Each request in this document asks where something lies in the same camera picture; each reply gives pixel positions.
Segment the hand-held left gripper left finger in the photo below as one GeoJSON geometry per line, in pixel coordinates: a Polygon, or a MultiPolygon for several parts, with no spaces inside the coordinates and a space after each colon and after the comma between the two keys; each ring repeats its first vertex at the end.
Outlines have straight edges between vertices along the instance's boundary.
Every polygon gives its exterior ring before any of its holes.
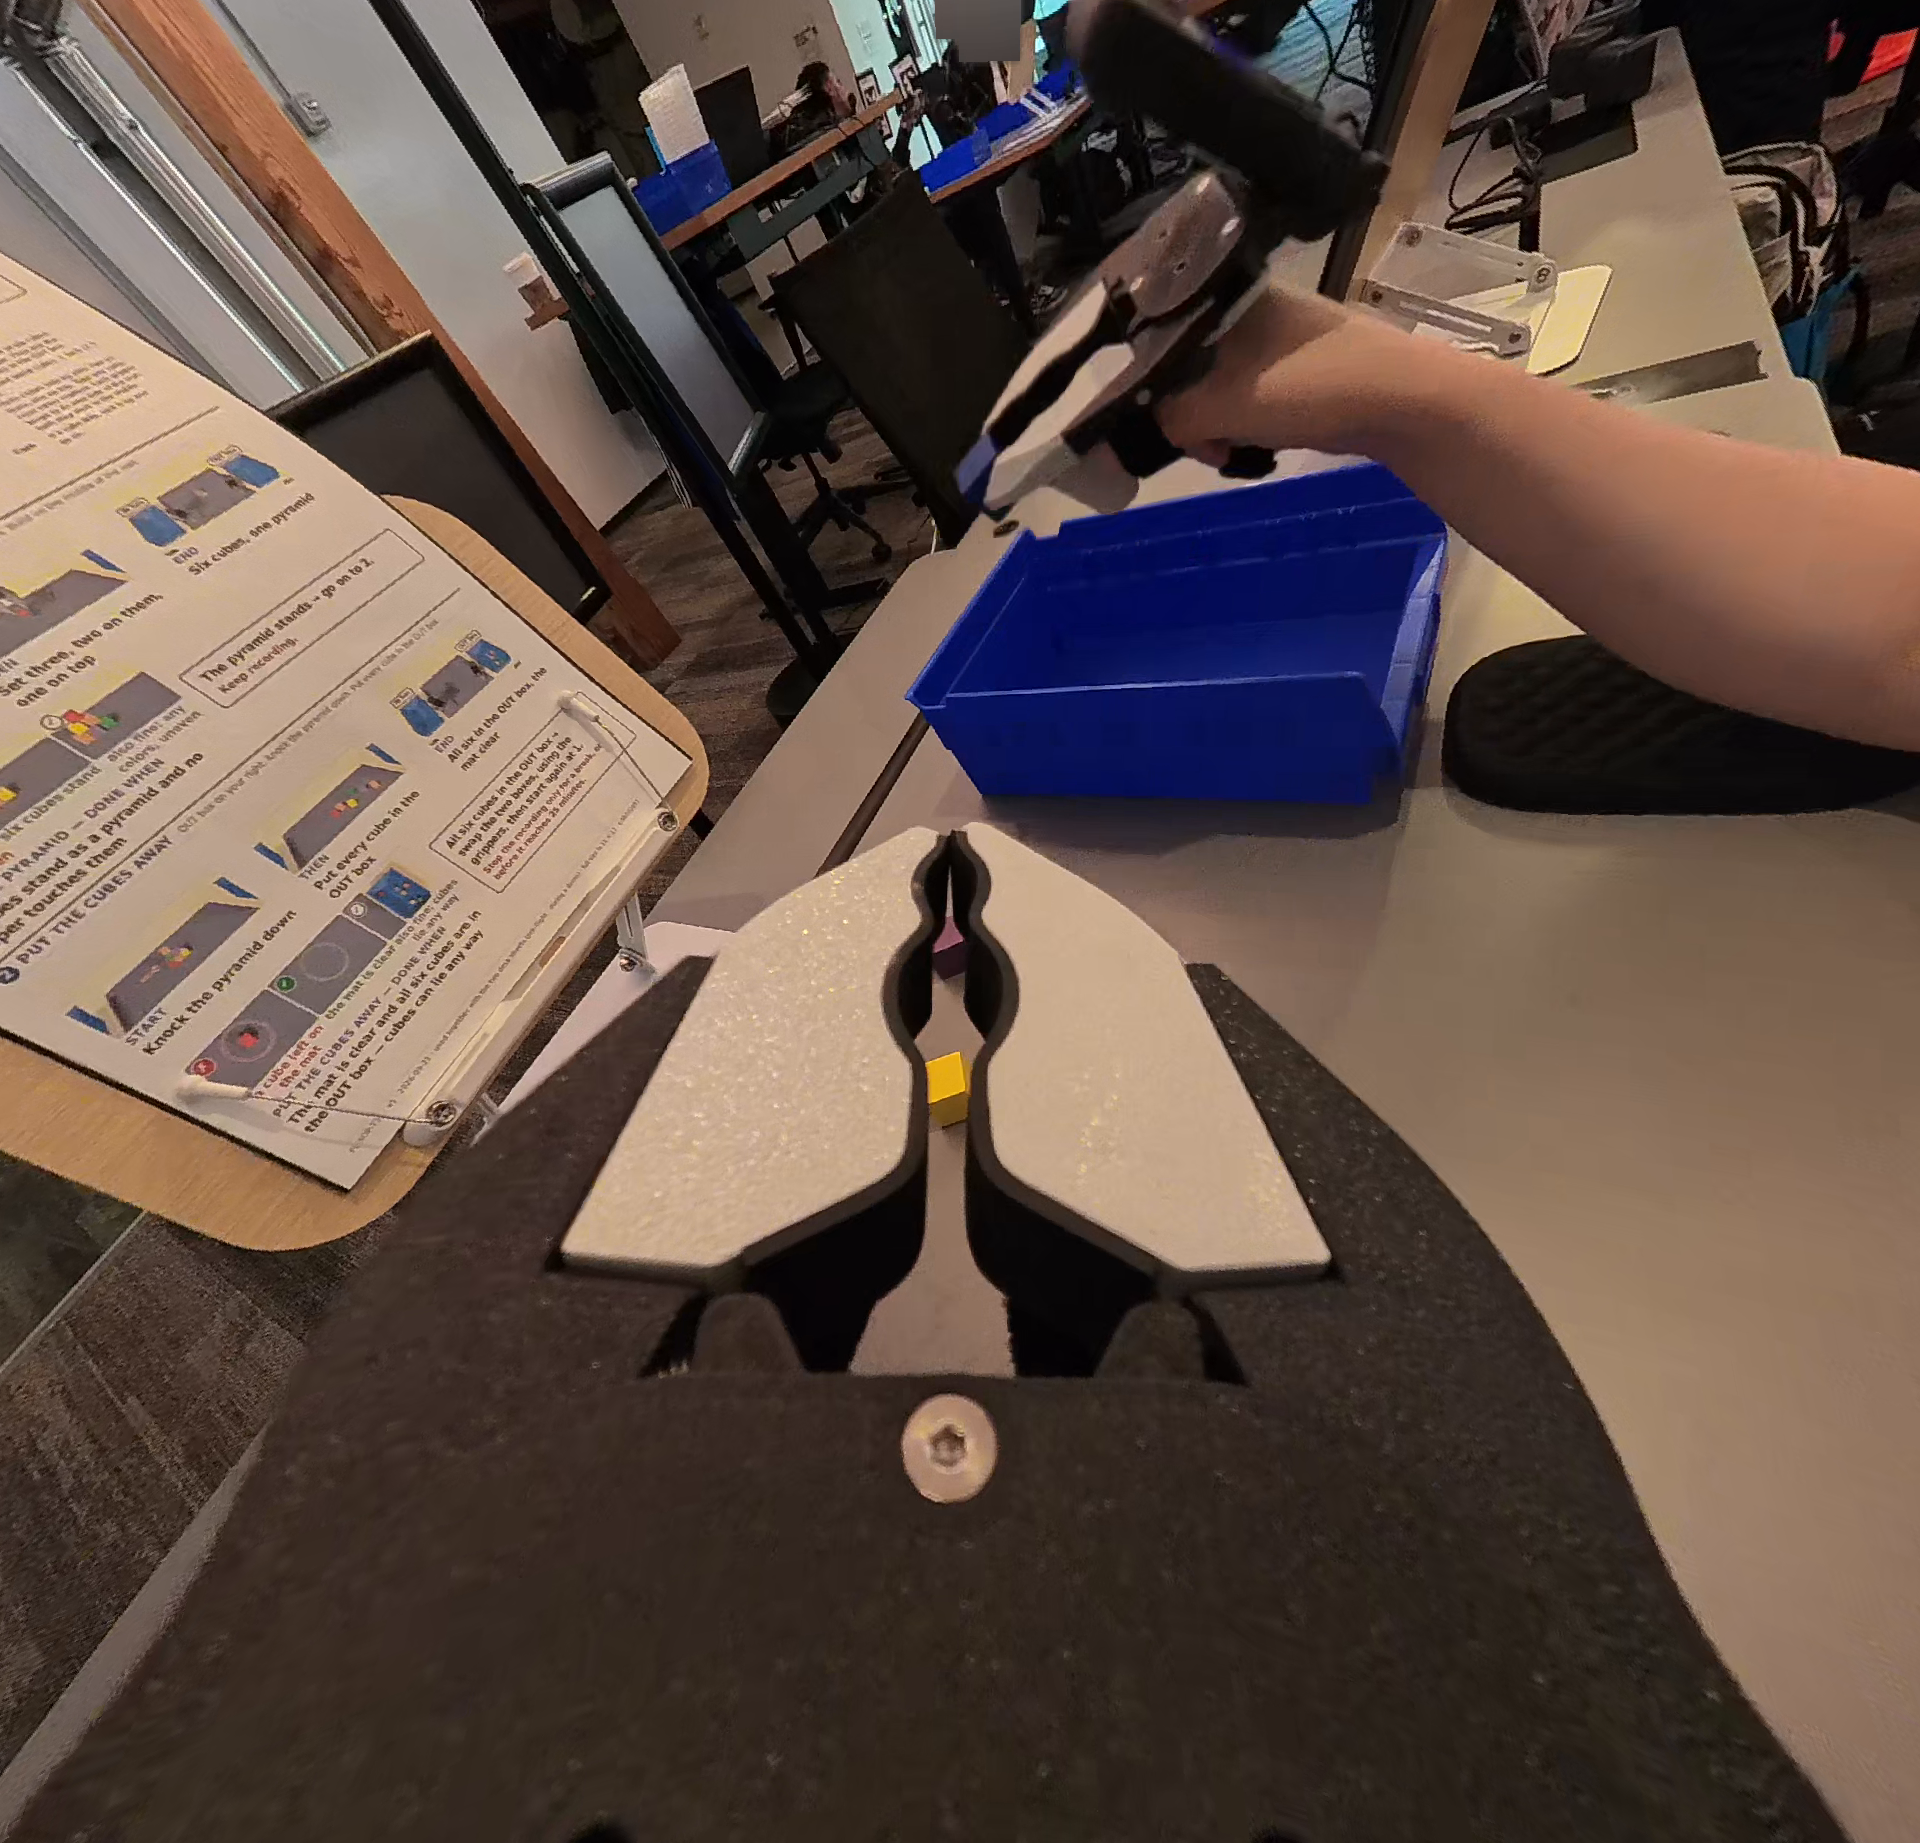
{"type": "Polygon", "coordinates": [[[942,874],[948,831],[908,830],[728,933],[557,1239],[565,1270],[744,1285],[923,1186],[942,874]]]}

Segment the person's right hand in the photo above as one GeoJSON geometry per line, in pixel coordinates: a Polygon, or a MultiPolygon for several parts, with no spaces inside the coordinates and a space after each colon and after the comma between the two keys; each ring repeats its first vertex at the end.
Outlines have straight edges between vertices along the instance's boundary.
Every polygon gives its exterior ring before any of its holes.
{"type": "Polygon", "coordinates": [[[1329,293],[1259,286],[1156,430],[1205,465],[1225,453],[1401,459],[1457,408],[1468,358],[1329,293]]]}

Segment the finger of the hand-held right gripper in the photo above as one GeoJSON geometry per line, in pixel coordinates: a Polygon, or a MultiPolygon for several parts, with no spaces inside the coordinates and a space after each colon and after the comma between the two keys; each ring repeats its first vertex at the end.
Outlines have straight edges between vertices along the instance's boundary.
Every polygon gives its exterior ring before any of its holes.
{"type": "Polygon", "coordinates": [[[1070,293],[985,416],[985,443],[1018,443],[1098,358],[1122,350],[1130,329],[1130,285],[1092,285],[1086,293],[1070,293]]]}
{"type": "Polygon", "coordinates": [[[1156,430],[1170,365],[1187,365],[1187,322],[1151,322],[1098,358],[1018,443],[1000,443],[991,501],[1058,487],[1092,453],[1113,453],[1122,480],[1178,465],[1178,443],[1156,430]]]}

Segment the instruction sheet on stand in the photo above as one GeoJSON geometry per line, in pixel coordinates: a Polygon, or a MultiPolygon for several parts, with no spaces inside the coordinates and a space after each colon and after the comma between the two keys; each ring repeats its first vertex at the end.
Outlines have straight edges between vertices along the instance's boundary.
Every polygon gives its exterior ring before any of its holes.
{"type": "Polygon", "coordinates": [[[147,1214],[167,1214],[185,1231],[205,1231],[235,1249],[310,1249],[339,1243],[382,1209],[406,1205],[414,1186],[447,1158],[447,1141],[476,1122],[476,1094],[514,1064],[514,1051],[530,1036],[536,1015],[555,1015],[557,988],[585,971],[591,943],[626,913],[637,913],[637,884],[662,865],[662,856],[694,830],[706,801],[706,749],[684,726],[684,710],[647,686],[608,641],[591,641],[576,619],[557,610],[492,539],[461,524],[441,501],[393,500],[393,511],[421,534],[447,555],[461,555],[496,608],[514,608],[547,646],[575,659],[576,686],[601,686],[615,709],[647,721],[662,740],[684,755],[684,774],[667,786],[667,801],[637,804],[637,830],[626,831],[608,884],[585,884],[557,933],[530,953],[530,971],[496,1002],[492,1026],[470,1043],[470,1054],[450,1067],[441,1101],[461,1101],[461,1113],[417,1122],[421,1141],[397,1139],[379,1147],[379,1166],[329,1187],[235,1139],[195,1130],[185,1108],[156,1108],[132,1091],[108,1091],[78,1075],[72,1064],[57,1064],[30,1043],[0,1043],[8,1067],[8,1130],[0,1147],[22,1166],[43,1166],[64,1186],[88,1186],[101,1199],[118,1199],[147,1214]]]}

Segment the person's right forearm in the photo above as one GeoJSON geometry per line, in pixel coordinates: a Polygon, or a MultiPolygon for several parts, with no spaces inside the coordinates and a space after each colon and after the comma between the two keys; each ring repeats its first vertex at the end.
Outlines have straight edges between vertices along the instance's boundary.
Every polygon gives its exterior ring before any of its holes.
{"type": "Polygon", "coordinates": [[[1920,480],[1393,350],[1383,459],[1512,581],[1697,696],[1920,749],[1920,480]]]}

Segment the wooden stand board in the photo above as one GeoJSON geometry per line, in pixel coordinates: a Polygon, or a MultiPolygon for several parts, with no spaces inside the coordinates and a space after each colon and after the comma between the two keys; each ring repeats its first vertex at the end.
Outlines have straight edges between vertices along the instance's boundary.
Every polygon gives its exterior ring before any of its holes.
{"type": "Polygon", "coordinates": [[[1322,293],[1350,300],[1401,219],[1421,212],[1468,64],[1494,0],[1406,0],[1383,74],[1368,149],[1386,159],[1371,212],[1350,212],[1329,245],[1322,293]]]}

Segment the black framed screen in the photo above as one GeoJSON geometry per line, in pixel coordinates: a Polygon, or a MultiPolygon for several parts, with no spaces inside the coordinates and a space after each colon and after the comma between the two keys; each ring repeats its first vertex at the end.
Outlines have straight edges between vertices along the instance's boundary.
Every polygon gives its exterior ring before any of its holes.
{"type": "Polygon", "coordinates": [[[585,555],[576,534],[557,515],[441,333],[406,333],[373,365],[270,406],[270,421],[379,500],[450,511],[575,619],[608,610],[608,572],[585,555]]]}

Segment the black office chair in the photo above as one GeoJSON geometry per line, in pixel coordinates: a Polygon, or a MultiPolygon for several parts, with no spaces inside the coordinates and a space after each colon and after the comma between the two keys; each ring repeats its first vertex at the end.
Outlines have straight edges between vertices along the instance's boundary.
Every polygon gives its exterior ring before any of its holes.
{"type": "Polygon", "coordinates": [[[923,180],[895,175],[865,219],[780,269],[772,309],[848,383],[936,539],[955,547],[978,524],[955,465],[1018,375],[1029,329],[991,293],[923,180]]]}

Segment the blue plastic bin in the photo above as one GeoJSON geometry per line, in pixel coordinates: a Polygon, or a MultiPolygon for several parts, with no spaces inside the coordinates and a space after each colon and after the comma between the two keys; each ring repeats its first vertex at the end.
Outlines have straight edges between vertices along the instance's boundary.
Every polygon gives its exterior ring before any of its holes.
{"type": "Polygon", "coordinates": [[[1371,804],[1406,777],[1450,524],[1383,465],[1010,539],[908,709],[978,796],[1371,804]]]}

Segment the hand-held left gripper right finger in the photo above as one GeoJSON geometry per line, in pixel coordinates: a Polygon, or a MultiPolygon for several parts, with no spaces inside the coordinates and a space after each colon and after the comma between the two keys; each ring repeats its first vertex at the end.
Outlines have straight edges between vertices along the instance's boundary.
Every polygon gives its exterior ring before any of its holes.
{"type": "Polygon", "coordinates": [[[955,831],[955,884],[1000,993],[978,1015],[985,1180],[1167,1293],[1329,1277],[1178,950],[991,817],[955,831]]]}

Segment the striped backpack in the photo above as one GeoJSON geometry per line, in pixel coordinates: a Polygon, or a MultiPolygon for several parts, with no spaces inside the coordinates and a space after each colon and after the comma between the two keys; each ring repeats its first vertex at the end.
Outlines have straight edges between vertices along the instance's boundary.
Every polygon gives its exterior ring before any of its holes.
{"type": "Polygon", "coordinates": [[[1745,249],[1756,259],[1787,365],[1829,383],[1856,365],[1872,286],[1854,252],[1854,212],[1823,141],[1756,141],[1719,152],[1745,249]]]}

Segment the printed instruction sheet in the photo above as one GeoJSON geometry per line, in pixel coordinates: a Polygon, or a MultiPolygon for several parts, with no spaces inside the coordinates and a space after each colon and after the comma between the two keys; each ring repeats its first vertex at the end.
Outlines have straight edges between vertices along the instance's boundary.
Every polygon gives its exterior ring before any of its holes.
{"type": "Polygon", "coordinates": [[[0,1023],[329,1187],[684,755],[393,500],[8,259],[0,1023]]]}

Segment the wooden post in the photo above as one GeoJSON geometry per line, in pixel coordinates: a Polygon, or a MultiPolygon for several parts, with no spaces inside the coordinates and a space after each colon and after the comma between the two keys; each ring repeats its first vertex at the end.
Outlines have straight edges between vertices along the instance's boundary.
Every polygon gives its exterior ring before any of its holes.
{"type": "Polygon", "coordinates": [[[626,641],[630,664],[662,664],[683,635],[655,608],[655,592],[615,555],[591,515],[575,501],[557,473],[517,430],[517,416],[492,395],[476,365],[461,333],[432,313],[417,285],[339,185],[339,175],[310,152],[295,121],[270,101],[243,48],[213,27],[205,0],[78,0],[108,38],[185,106],[195,149],[220,159],[235,185],[295,245],[316,285],[343,300],[343,313],[373,333],[373,350],[397,350],[406,333],[441,333],[450,368],[470,383],[484,416],[527,459],[530,487],[557,511],[557,524],[585,547],[585,555],[615,585],[615,635],[626,641]]]}

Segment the rolling whiteboard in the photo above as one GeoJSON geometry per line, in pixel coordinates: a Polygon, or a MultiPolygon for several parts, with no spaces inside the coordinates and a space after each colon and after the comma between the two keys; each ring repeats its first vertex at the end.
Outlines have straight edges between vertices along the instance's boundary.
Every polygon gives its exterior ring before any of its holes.
{"type": "Polygon", "coordinates": [[[770,696],[799,710],[839,659],[839,641],[827,635],[827,585],[763,480],[770,408],[630,200],[619,159],[591,152],[517,180],[517,211],[536,269],[576,313],[576,333],[601,350],[667,473],[706,511],[763,610],[795,646],[795,664],[770,696]]]}

